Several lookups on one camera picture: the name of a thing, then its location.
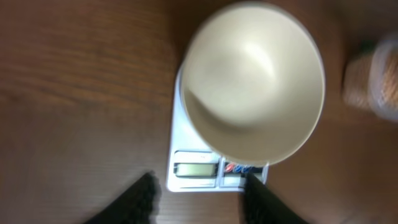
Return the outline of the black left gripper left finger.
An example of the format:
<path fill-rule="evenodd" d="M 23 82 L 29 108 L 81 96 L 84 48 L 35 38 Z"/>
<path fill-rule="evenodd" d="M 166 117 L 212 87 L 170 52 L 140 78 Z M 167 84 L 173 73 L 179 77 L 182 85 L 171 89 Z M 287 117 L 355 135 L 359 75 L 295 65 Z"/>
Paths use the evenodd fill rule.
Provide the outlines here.
<path fill-rule="evenodd" d="M 84 224 L 154 223 L 160 185 L 152 172 L 146 172 L 106 208 Z"/>

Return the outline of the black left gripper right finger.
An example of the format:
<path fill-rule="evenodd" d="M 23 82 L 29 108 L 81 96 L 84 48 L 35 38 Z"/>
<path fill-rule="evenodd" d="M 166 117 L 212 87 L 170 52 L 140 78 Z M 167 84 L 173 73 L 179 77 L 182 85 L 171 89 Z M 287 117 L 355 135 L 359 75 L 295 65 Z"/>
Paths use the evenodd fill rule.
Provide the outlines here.
<path fill-rule="evenodd" d="M 246 175 L 242 215 L 252 224 L 308 224 L 253 174 Z"/>

